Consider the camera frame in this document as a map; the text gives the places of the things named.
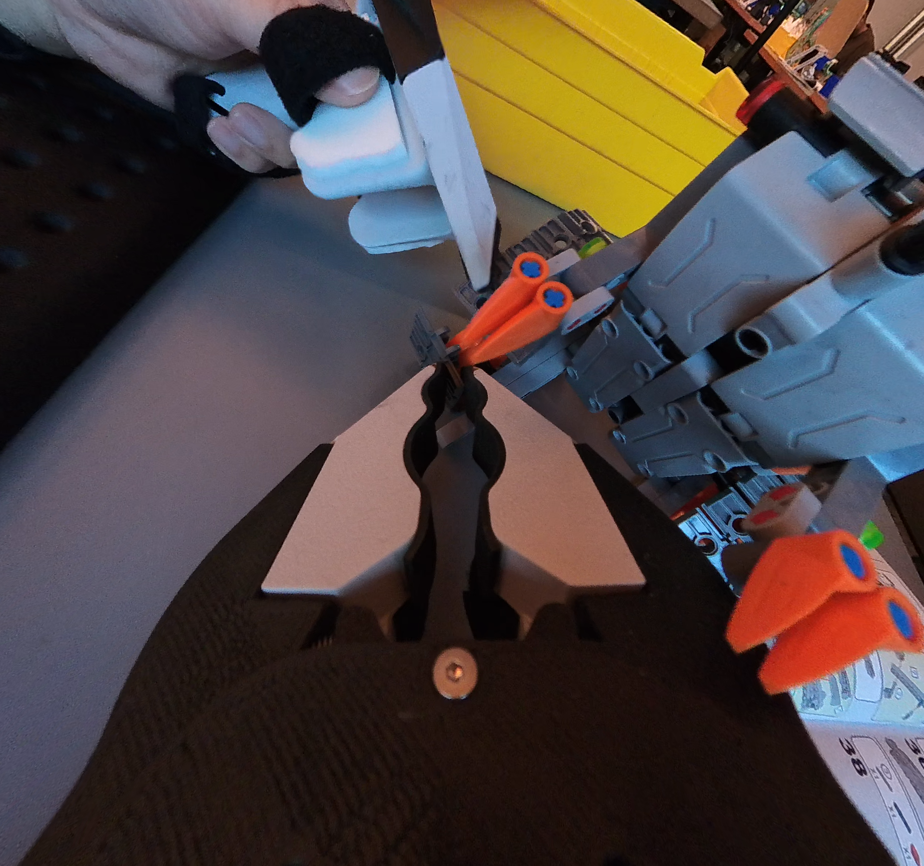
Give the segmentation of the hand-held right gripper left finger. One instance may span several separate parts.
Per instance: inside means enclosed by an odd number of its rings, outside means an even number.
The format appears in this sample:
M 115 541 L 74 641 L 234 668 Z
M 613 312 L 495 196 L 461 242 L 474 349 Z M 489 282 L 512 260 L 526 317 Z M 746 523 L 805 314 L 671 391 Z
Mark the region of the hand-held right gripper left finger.
M 372 612 L 387 637 L 416 639 L 433 547 L 422 483 L 439 453 L 445 375 L 425 367 L 342 432 L 261 583 Z

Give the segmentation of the grey orange building-block toy robot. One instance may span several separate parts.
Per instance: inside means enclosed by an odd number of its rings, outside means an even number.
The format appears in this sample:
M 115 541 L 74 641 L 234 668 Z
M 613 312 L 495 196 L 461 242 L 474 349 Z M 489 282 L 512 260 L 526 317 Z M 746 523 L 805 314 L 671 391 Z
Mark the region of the grey orange building-block toy robot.
M 419 314 L 411 342 L 446 372 L 508 360 L 496 377 L 520 395 L 566 372 L 658 485 L 806 468 L 738 515 L 751 543 L 723 560 L 747 574 L 726 640 L 770 642 L 758 677 L 778 694 L 922 649 L 858 537 L 922 470 L 922 90 L 873 54 L 824 112 L 767 79 L 738 117 L 743 135 L 640 236 L 550 256 L 592 223 L 560 214 L 501 254 L 469 325 Z

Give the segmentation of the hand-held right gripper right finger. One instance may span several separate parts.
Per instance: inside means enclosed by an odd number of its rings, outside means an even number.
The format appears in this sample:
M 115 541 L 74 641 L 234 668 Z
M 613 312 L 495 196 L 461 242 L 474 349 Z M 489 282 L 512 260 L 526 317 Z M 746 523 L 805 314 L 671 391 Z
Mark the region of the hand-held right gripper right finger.
M 493 589 L 515 610 L 517 635 L 543 606 L 642 589 L 645 577 L 571 437 L 481 369 L 474 376 L 505 453 L 488 493 L 500 542 Z

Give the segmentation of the white instruction booklet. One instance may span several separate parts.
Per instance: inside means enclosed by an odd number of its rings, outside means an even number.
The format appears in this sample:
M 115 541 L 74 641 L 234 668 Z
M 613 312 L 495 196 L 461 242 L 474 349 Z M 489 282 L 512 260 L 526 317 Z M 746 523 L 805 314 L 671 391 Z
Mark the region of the white instruction booklet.
M 790 692 L 827 767 L 898 864 L 923 863 L 923 654 L 881 650 Z

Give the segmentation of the grey desk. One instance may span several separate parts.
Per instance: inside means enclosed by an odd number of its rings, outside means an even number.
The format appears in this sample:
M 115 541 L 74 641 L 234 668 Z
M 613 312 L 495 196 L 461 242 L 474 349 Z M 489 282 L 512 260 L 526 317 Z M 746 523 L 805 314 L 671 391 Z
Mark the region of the grey desk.
M 253 181 L 4 450 L 2 864 L 60 807 L 203 557 L 412 376 L 417 310 L 464 318 L 454 244 L 369 255 L 350 207 Z

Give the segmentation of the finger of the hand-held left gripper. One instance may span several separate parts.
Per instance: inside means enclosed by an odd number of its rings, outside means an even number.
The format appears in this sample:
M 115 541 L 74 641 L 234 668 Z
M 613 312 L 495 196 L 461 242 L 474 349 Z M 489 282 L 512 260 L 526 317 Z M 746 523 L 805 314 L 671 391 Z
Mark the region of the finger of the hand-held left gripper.
M 402 91 L 475 290 L 491 280 L 497 210 L 447 58 L 412 71 Z

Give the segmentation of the yellow plastic bin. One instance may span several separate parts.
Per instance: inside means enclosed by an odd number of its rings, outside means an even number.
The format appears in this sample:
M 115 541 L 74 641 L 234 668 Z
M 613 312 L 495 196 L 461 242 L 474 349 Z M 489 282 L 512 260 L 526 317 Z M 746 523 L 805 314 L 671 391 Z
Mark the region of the yellow plastic bin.
M 485 169 L 627 236 L 744 132 L 730 68 L 635 0 L 432 0 Z

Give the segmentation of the black perforated mat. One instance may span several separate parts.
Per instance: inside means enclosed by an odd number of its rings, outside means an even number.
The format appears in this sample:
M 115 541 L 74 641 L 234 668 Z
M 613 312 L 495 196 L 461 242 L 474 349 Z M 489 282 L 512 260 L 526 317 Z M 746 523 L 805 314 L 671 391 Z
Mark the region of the black perforated mat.
M 2 29 L 5 447 L 248 181 L 203 127 Z

